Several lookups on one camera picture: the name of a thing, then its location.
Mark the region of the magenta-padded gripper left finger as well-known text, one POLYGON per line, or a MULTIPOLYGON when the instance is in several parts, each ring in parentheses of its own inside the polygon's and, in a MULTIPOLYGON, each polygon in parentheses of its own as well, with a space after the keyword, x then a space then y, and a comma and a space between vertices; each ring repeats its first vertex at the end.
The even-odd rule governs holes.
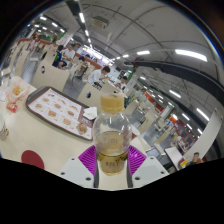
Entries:
POLYGON ((95 146, 86 149, 78 157, 70 158, 59 176, 84 188, 97 188, 99 186, 99 170, 95 146))

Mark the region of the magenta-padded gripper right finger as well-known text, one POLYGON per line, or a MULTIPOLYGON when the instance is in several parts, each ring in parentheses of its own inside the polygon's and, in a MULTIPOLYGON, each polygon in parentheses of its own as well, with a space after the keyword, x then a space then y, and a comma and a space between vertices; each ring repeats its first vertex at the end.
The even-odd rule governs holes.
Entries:
POLYGON ((127 160, 127 185, 140 188, 168 175, 154 156, 146 156, 133 146, 129 147, 127 160))

